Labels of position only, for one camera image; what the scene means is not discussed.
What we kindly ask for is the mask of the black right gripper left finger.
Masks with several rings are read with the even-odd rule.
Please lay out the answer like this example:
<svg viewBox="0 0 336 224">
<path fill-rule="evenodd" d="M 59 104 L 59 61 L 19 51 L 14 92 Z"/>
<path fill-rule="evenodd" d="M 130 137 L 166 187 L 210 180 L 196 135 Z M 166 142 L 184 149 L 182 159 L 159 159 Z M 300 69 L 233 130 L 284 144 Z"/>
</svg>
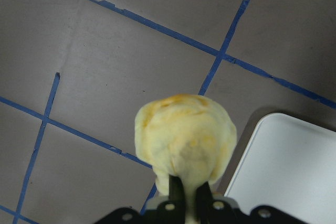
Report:
<svg viewBox="0 0 336 224">
<path fill-rule="evenodd" d="M 173 175 L 169 175 L 169 202 L 171 202 L 177 210 L 186 209 L 183 183 L 179 177 Z"/>
</svg>

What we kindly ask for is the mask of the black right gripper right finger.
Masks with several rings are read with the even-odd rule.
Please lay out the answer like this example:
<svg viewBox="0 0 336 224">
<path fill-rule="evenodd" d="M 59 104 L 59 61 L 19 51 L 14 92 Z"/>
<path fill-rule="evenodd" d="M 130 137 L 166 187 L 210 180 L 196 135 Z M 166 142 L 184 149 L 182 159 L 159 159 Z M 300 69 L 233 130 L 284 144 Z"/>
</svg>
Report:
<svg viewBox="0 0 336 224">
<path fill-rule="evenodd" d="M 212 200 L 212 193 L 208 182 L 205 182 L 196 190 L 196 213 L 207 212 L 208 204 Z"/>
</svg>

